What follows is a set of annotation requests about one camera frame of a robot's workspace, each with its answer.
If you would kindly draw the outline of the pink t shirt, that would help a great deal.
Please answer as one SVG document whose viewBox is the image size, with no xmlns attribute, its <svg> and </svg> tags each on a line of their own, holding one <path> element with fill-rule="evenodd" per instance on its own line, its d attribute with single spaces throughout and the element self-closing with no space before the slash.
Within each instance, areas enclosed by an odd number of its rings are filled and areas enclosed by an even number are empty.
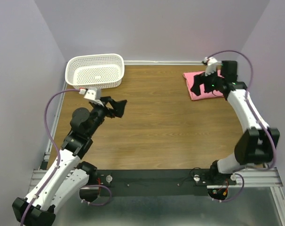
<svg viewBox="0 0 285 226">
<path fill-rule="evenodd" d="M 186 86 L 188 88 L 188 92 L 189 92 L 189 95 L 191 97 L 191 100 L 192 101 L 198 101 L 198 100 L 202 100 L 202 99 L 208 99 L 208 98 L 216 98 L 216 97 L 223 97 L 223 94 L 219 91 L 216 91 L 214 90 L 214 92 L 210 92 L 210 93 L 206 93 L 205 92 L 205 87 L 204 87 L 204 84 L 201 84 L 199 87 L 200 87 L 200 92 L 201 92 L 201 95 L 200 96 L 197 96 L 195 93 L 191 92 L 191 88 L 194 84 L 194 77 L 198 74 L 201 74 L 202 72 L 199 71 L 199 72 L 188 72 L 188 73 L 184 73 L 183 74 L 183 77 L 185 78 L 186 80 Z"/>
</svg>

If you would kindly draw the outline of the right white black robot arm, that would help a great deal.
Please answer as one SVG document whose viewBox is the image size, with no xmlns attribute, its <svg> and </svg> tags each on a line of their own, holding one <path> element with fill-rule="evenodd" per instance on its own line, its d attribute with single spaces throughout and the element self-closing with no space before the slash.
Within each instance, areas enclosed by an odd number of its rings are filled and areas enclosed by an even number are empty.
<svg viewBox="0 0 285 226">
<path fill-rule="evenodd" d="M 204 87 L 205 93 L 221 92 L 235 111 L 243 131 L 234 152 L 212 163 L 206 173 L 209 181 L 217 185 L 225 180 L 225 175 L 229 176 L 245 167 L 274 164 L 280 132 L 261 117 L 247 85 L 238 81 L 237 61 L 219 62 L 214 57 L 205 57 L 202 63 L 206 69 L 194 77 L 190 90 L 197 96 L 201 95 L 201 87 Z"/>
</svg>

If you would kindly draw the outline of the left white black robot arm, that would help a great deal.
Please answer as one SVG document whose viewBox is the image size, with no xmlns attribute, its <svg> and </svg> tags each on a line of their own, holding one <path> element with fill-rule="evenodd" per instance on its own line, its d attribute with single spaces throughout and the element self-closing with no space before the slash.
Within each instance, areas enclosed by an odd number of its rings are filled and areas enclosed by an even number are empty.
<svg viewBox="0 0 285 226">
<path fill-rule="evenodd" d="M 83 186 L 103 186 L 98 183 L 96 167 L 82 158 L 104 119 L 121 118 L 127 101 L 101 97 L 90 104 L 92 110 L 81 107 L 72 113 L 71 130 L 40 182 L 24 198 L 14 200 L 13 211 L 22 226 L 51 226 L 58 211 L 77 190 Z"/>
</svg>

